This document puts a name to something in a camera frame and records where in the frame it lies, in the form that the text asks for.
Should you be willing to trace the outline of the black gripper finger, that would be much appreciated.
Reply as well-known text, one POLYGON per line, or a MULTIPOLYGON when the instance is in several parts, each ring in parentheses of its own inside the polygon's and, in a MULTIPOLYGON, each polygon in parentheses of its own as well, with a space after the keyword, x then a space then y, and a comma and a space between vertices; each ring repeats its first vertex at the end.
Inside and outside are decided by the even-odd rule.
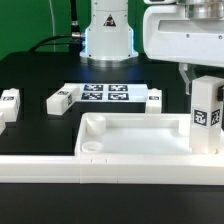
POLYGON ((224 102, 224 85, 218 88, 217 100, 219 102, 224 102))

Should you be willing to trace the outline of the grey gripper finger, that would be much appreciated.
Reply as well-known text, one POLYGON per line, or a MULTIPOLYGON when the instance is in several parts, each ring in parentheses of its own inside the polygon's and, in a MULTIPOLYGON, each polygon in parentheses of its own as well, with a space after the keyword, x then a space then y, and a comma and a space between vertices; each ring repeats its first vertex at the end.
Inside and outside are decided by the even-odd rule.
POLYGON ((192 81, 197 78, 195 73, 195 65, 180 63, 179 64, 179 72, 183 81, 185 82, 185 91, 187 95, 191 94, 192 91, 192 81))

